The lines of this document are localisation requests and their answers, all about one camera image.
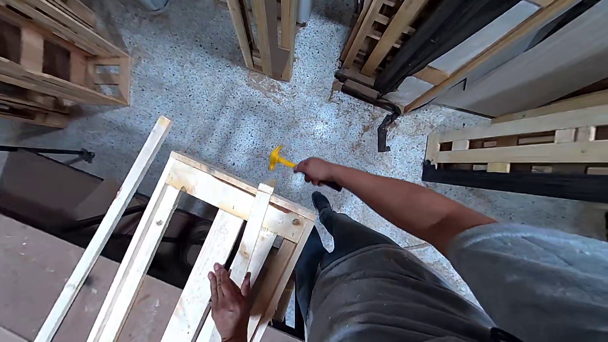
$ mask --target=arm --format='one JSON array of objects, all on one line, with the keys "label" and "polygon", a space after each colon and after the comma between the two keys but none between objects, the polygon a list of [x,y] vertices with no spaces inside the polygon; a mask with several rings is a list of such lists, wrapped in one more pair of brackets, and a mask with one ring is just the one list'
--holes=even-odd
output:
[{"label": "arm", "polygon": [[357,195],[379,215],[406,232],[428,241],[444,255],[449,241],[469,228],[496,222],[431,189],[403,180],[308,158],[294,168],[319,185],[334,181]]}]

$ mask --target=hand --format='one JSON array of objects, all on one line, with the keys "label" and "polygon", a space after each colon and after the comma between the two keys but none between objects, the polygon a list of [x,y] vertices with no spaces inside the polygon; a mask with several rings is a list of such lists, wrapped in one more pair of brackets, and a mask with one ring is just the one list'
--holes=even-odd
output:
[{"label": "hand", "polygon": [[308,158],[294,167],[294,173],[304,173],[304,180],[320,185],[322,181],[336,181],[334,179],[338,165],[321,158]]},{"label": "hand", "polygon": [[226,269],[216,263],[207,275],[211,283],[211,317],[222,341],[247,341],[251,300],[251,273],[247,272],[241,288],[232,281]]}]

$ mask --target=gray shirt sleeve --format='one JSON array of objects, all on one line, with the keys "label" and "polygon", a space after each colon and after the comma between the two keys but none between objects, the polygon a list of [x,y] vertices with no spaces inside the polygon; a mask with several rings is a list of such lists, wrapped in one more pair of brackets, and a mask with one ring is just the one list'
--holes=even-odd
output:
[{"label": "gray shirt sleeve", "polygon": [[497,327],[528,341],[608,341],[608,243],[493,223],[448,258]]}]

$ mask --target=speckled floor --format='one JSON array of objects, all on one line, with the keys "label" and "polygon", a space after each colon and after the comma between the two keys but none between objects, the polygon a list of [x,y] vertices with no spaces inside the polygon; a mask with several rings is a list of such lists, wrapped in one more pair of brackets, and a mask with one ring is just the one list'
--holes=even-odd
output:
[{"label": "speckled floor", "polygon": [[[276,192],[312,207],[315,190],[284,168],[267,170],[268,154],[285,145],[286,157],[319,156],[381,175],[421,183],[426,136],[487,123],[486,119],[427,106],[400,118],[390,130],[391,152],[376,151],[383,110],[331,90],[349,33],[352,1],[317,0],[296,40],[290,83],[245,69],[228,9],[218,1],[172,0],[163,14],[136,2],[108,1],[126,50],[133,56],[128,108],[85,107],[64,130],[0,121],[0,142],[37,147],[82,147],[97,154],[77,167],[123,180],[159,115],[173,119],[165,144],[139,191],[150,194],[171,150],[185,151],[251,182],[278,179]],[[551,226],[601,238],[603,210],[590,203],[428,184],[476,210],[504,221]],[[348,191],[323,190],[337,211],[383,232],[430,263],[474,301],[449,262],[432,247],[397,229]],[[328,248],[331,239],[326,239]]]}]

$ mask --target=forearm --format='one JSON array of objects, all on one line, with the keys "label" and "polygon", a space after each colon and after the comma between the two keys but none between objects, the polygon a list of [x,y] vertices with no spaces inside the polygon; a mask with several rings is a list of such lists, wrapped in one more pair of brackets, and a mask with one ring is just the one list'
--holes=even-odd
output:
[{"label": "forearm", "polygon": [[426,187],[334,164],[333,180],[395,226],[442,253],[455,235],[495,220]]}]

